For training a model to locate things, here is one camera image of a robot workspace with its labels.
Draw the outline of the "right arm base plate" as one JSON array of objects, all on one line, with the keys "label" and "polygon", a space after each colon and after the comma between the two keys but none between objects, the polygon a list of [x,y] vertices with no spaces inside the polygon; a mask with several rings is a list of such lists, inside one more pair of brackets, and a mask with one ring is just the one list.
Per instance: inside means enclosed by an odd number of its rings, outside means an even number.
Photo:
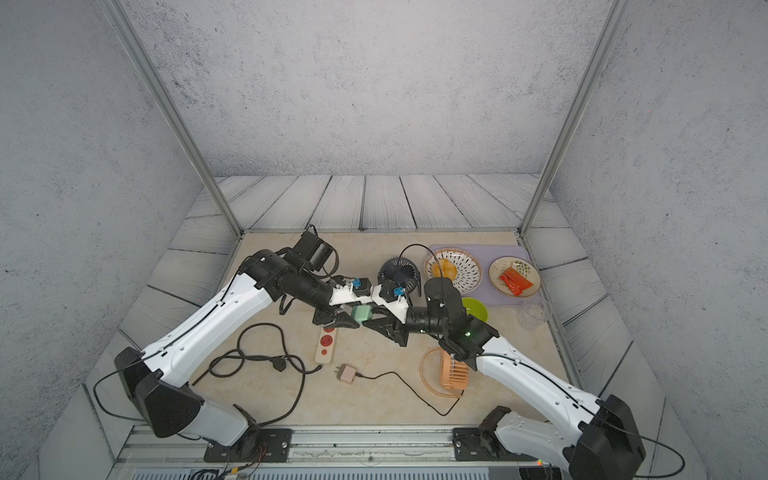
[{"label": "right arm base plate", "polygon": [[457,427],[452,430],[454,459],[459,462],[503,461],[510,453],[496,435],[479,427]]}]

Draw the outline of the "knotted bread roll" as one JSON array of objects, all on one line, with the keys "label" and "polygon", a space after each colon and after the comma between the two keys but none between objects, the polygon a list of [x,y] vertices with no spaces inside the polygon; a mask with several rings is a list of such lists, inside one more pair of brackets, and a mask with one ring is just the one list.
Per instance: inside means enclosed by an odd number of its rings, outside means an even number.
[{"label": "knotted bread roll", "polygon": [[454,281],[458,275],[458,268],[451,260],[438,258],[431,266],[431,273],[434,277],[443,277]]}]

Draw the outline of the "lime green bowl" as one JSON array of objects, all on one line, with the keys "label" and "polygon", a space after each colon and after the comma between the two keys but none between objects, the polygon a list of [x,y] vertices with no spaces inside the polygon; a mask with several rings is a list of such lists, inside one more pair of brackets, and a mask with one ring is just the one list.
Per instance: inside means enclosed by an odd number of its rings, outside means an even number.
[{"label": "lime green bowl", "polygon": [[469,315],[474,316],[482,322],[487,322],[489,313],[486,306],[479,300],[471,297],[463,297],[462,305]]}]

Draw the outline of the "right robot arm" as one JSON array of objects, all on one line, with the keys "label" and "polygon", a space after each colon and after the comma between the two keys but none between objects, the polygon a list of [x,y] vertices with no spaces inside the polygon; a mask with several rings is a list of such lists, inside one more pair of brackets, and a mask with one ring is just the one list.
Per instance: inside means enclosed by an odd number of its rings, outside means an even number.
[{"label": "right robot arm", "polygon": [[468,313],[449,279],[430,279],[424,295],[425,306],[413,306],[395,283],[377,285],[371,300],[386,312],[363,324],[401,346],[412,333],[435,337],[453,359],[501,383],[544,416],[536,421],[497,408],[482,426],[492,445],[535,457],[574,479],[636,476],[646,451],[623,400],[614,395],[602,400],[536,364],[494,327]]}]

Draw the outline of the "orange desk fan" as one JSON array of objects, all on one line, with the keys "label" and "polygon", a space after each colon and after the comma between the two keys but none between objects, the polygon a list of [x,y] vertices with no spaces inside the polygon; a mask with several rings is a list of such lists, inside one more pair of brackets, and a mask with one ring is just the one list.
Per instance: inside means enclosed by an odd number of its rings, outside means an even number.
[{"label": "orange desk fan", "polygon": [[[424,363],[433,354],[440,354],[439,386],[435,389],[427,380],[424,373]],[[439,348],[427,350],[419,363],[419,375],[423,386],[433,395],[440,398],[458,399],[469,386],[470,368],[463,362],[456,361],[447,352]]]}]

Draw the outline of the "green USB power adapter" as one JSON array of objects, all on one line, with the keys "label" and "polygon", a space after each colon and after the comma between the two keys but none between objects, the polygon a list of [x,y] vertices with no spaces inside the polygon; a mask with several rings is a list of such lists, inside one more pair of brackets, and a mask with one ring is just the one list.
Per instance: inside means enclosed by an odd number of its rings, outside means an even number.
[{"label": "green USB power adapter", "polygon": [[370,305],[357,305],[352,308],[351,316],[354,321],[362,325],[373,316],[373,309]]}]

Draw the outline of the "dark grey desk fan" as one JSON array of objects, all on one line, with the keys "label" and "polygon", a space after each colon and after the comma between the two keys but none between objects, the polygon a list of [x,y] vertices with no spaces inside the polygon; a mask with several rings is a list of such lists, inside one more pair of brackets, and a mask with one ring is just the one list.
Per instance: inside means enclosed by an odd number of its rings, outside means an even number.
[{"label": "dark grey desk fan", "polygon": [[380,284],[391,281],[397,287],[403,288],[408,294],[417,290],[418,295],[421,295],[420,272],[416,264],[408,258],[393,257],[388,259],[381,266],[377,279]]}]

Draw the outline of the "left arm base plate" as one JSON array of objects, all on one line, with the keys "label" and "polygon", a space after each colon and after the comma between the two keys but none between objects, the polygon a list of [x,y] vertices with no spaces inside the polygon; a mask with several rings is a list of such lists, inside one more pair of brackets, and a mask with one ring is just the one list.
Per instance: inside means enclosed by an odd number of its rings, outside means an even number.
[{"label": "left arm base plate", "polygon": [[205,463],[284,463],[288,460],[293,430],[251,427],[231,446],[212,442],[203,455]]}]

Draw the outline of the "pink USB power adapter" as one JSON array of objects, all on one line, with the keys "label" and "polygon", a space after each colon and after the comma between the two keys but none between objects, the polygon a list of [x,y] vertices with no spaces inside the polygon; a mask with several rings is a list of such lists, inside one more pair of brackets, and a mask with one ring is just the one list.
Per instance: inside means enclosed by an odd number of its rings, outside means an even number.
[{"label": "pink USB power adapter", "polygon": [[357,375],[357,369],[349,364],[342,364],[336,369],[336,379],[345,384],[352,384]]}]

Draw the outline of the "beige plate with leaf pattern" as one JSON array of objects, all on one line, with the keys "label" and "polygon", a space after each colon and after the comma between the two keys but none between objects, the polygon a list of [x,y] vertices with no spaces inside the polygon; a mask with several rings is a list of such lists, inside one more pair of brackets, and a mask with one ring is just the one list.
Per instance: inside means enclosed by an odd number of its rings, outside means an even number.
[{"label": "beige plate with leaf pattern", "polygon": [[[513,296],[510,290],[506,287],[506,285],[499,280],[499,277],[503,273],[503,271],[509,267],[512,267],[515,270],[517,270],[520,274],[525,276],[528,280],[530,280],[534,284],[534,286],[531,289],[527,290],[523,296],[520,296],[520,297]],[[510,256],[500,257],[494,260],[488,268],[488,278],[492,286],[498,292],[512,298],[531,297],[534,294],[536,294],[541,287],[541,277],[538,270],[535,267],[533,267],[529,262],[517,257],[510,257]]]}]

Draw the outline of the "clear plastic cup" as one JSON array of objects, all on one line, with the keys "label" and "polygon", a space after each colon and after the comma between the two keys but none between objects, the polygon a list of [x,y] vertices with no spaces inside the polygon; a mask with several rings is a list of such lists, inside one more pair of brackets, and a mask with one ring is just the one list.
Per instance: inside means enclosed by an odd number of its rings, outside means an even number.
[{"label": "clear plastic cup", "polygon": [[536,330],[550,317],[549,303],[541,297],[528,297],[519,307],[519,325],[525,330]]}]

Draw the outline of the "white red power strip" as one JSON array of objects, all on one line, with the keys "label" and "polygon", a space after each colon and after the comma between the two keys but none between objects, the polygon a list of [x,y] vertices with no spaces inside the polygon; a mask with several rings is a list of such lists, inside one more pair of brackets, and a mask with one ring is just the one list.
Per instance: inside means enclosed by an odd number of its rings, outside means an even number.
[{"label": "white red power strip", "polygon": [[333,360],[336,346],[337,330],[331,327],[322,327],[317,343],[314,361],[317,364],[329,364]]}]

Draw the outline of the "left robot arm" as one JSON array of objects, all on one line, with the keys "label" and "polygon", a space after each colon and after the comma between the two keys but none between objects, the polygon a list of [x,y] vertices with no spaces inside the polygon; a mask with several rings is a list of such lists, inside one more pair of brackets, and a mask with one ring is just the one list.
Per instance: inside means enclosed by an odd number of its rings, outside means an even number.
[{"label": "left robot arm", "polygon": [[321,313],[331,311],[336,282],[319,270],[332,247],[311,231],[294,247],[247,257],[223,290],[163,338],[115,358],[128,399],[159,438],[195,435],[230,459],[253,457],[259,426],[245,411],[195,392],[189,380],[203,361],[261,310],[291,296]]}]

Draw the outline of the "lilac plastic tray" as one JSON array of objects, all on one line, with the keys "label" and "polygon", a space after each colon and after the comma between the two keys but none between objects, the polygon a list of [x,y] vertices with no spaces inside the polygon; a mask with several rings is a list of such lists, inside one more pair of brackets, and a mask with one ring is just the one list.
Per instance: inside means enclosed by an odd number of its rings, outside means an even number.
[{"label": "lilac plastic tray", "polygon": [[458,248],[465,250],[474,256],[482,267],[482,281],[480,286],[468,293],[462,294],[464,297],[475,298],[483,302],[486,306],[508,306],[521,305],[526,298],[512,298],[498,292],[491,284],[488,278],[488,268],[491,263],[500,257],[517,257],[529,262],[532,266],[532,260],[528,251],[521,246],[514,245],[481,245],[481,244],[433,244],[430,249],[435,253],[440,248]]}]

